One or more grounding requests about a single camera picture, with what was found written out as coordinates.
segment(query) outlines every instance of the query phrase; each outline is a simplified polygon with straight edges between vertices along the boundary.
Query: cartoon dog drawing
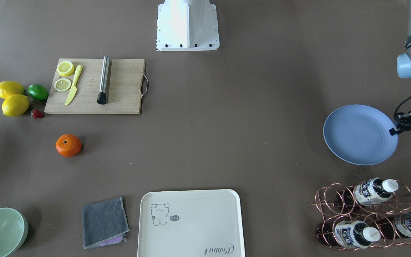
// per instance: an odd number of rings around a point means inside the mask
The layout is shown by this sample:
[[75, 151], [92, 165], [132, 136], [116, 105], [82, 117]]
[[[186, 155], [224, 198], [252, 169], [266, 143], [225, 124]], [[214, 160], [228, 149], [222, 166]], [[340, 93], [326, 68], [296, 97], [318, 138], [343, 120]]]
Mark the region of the cartoon dog drawing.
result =
[[150, 205], [152, 207], [153, 225], [164, 226], [168, 223], [169, 203], [159, 203], [157, 205]]

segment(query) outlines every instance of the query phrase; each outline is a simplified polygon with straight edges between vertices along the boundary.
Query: green lime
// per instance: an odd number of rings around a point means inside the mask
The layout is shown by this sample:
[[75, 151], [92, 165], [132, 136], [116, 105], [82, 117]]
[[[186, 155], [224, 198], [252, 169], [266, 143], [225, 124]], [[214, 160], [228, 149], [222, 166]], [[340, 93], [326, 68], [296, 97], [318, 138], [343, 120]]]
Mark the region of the green lime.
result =
[[33, 84], [28, 86], [28, 95], [36, 100], [45, 100], [49, 97], [49, 92], [42, 85]]

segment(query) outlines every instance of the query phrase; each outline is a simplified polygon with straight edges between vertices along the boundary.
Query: wooden cutting board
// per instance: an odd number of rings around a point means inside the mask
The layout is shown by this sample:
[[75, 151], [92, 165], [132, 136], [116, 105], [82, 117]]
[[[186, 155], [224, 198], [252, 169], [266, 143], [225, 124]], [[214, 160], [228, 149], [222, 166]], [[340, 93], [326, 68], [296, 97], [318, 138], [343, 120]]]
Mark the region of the wooden cutting board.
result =
[[[55, 81], [62, 78], [55, 71], [45, 106], [47, 114], [140, 114], [145, 60], [111, 59], [108, 103], [104, 105], [96, 102], [103, 59], [60, 59], [58, 63], [62, 61], [70, 61], [75, 67], [83, 66], [77, 93], [69, 105], [64, 105], [69, 90], [55, 90]], [[65, 78], [72, 82], [74, 75]]]

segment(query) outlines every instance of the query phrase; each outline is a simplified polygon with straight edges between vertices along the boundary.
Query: cable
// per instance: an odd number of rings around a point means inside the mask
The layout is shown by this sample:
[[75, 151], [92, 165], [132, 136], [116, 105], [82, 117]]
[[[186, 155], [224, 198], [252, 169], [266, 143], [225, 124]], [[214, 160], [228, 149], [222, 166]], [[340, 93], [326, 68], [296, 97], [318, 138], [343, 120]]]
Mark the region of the cable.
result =
[[408, 127], [411, 127], [411, 124], [406, 124], [406, 123], [401, 122], [401, 121], [399, 120], [399, 116], [397, 115], [397, 111], [399, 110], [399, 108], [400, 108], [403, 104], [406, 103], [406, 101], [408, 101], [408, 100], [410, 100], [410, 99], [411, 99], [411, 96], [409, 96], [407, 99], [405, 99], [404, 101], [402, 101], [401, 104], [399, 104], [399, 105], [396, 107], [396, 110], [394, 111], [394, 120], [395, 120], [398, 124], [401, 124], [401, 125], [404, 125], [404, 126], [408, 126]]

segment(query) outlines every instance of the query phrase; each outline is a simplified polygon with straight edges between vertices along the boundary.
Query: blue-gray towel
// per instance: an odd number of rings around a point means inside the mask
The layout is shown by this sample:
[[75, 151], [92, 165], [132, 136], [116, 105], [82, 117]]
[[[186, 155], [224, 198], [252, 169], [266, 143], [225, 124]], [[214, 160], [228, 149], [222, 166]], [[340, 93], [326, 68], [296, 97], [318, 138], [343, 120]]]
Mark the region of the blue-gray towel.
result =
[[116, 244], [129, 232], [121, 197], [82, 206], [83, 247]]

